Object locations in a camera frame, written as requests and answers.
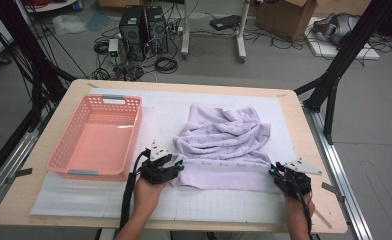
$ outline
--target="concrete floor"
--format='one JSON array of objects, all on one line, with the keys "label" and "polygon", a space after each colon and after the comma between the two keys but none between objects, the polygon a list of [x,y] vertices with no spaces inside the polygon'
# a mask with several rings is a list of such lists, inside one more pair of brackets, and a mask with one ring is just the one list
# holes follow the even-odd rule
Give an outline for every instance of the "concrete floor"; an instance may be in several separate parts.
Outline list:
[{"label": "concrete floor", "polygon": [[[102,14],[93,9],[79,13],[63,9],[45,17],[50,19],[66,13],[79,15],[85,23],[95,17],[99,19]],[[99,26],[99,30],[59,36],[87,75],[95,68],[94,39],[119,22],[117,14],[102,15],[111,17],[102,21],[105,24]],[[192,19],[191,23],[210,29],[209,20],[210,17]],[[248,20],[248,28],[255,28],[253,19]],[[60,67],[75,76],[83,76],[53,38],[49,41]],[[177,55],[177,72],[170,75],[154,72],[156,81],[296,89],[321,76],[330,64],[330,61],[314,57],[307,45],[301,50],[283,50],[271,46],[270,42],[267,37],[254,43],[246,41],[248,57],[246,63],[241,64],[236,58],[237,48],[233,40],[192,35],[190,53],[193,55],[185,61]],[[392,239],[392,51],[379,52],[379,55],[379,61],[366,61],[364,67],[358,62],[352,63],[343,76],[337,95],[333,139],[373,238]],[[155,78],[146,74],[141,81],[154,82]],[[30,108],[17,67],[0,64],[0,148]],[[0,226],[0,239],[92,239],[95,234],[96,229]],[[178,232],[175,236],[176,239],[203,239],[200,232]],[[278,234],[278,237],[288,239],[285,234]],[[343,235],[321,237],[355,239],[351,230]]]}]

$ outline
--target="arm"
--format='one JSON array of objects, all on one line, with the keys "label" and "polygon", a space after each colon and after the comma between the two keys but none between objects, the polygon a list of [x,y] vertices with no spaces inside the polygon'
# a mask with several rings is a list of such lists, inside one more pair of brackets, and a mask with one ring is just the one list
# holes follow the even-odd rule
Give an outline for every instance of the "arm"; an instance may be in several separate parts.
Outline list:
[{"label": "arm", "polygon": [[115,240],[138,240],[152,212],[158,205],[159,195],[168,182],[152,185],[139,178],[134,190],[134,212]]},{"label": "arm", "polygon": [[[309,240],[308,223],[306,222],[301,202],[295,198],[287,196],[286,194],[284,194],[284,199],[286,203],[285,217],[290,238],[292,240]],[[306,194],[304,196],[304,200],[309,207],[309,212],[312,217],[312,214],[315,211],[315,205],[311,201],[310,194]]]}]

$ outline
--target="wrinkled cloth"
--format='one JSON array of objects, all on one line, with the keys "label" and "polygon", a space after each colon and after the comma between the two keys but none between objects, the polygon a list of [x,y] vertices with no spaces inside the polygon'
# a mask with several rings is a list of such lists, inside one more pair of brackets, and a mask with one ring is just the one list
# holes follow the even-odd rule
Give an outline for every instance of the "wrinkled cloth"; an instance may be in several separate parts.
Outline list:
[{"label": "wrinkled cloth", "polygon": [[262,147],[271,126],[254,108],[225,111],[192,105],[184,129],[174,138],[175,162],[184,170],[173,186],[276,192],[270,160]]}]

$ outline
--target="computer tower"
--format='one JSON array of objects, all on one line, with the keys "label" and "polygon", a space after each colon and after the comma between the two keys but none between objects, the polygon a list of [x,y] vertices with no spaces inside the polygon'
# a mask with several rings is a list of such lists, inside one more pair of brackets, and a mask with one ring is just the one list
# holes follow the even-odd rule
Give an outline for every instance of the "computer tower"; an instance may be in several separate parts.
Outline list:
[{"label": "computer tower", "polygon": [[144,60],[144,46],[148,42],[148,34],[143,6],[125,6],[121,21],[119,22],[119,30],[127,59],[136,61]]},{"label": "computer tower", "polygon": [[152,53],[168,52],[166,22],[162,8],[160,6],[147,7],[146,16]]}]

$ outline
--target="basket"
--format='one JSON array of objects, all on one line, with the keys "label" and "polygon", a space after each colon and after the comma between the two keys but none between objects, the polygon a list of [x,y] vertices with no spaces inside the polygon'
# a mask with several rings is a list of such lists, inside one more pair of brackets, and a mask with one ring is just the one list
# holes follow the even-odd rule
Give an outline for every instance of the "basket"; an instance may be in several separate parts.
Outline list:
[{"label": "basket", "polygon": [[83,96],[47,163],[63,178],[126,181],[142,121],[134,96]]}]

